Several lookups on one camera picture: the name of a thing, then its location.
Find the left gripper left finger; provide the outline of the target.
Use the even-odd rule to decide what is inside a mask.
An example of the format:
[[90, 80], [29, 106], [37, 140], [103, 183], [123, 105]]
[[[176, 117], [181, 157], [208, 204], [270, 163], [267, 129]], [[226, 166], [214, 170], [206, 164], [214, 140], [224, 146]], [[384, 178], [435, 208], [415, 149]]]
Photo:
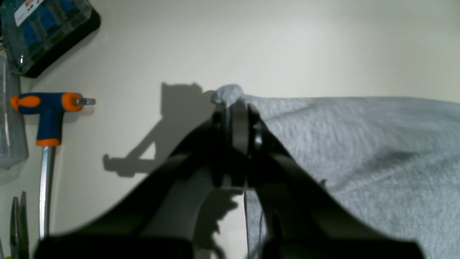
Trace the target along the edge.
[[165, 162], [92, 223], [39, 243], [36, 259], [192, 259], [205, 199], [225, 180], [227, 108], [187, 135]]

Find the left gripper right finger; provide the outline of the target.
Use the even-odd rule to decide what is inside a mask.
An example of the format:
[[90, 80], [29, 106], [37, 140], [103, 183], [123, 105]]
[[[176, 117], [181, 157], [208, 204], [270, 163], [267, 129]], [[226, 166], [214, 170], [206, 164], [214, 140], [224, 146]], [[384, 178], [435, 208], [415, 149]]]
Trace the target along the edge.
[[240, 184], [266, 218], [262, 259], [422, 259], [414, 241], [390, 238], [347, 212], [268, 130], [253, 105], [232, 105], [232, 150]]

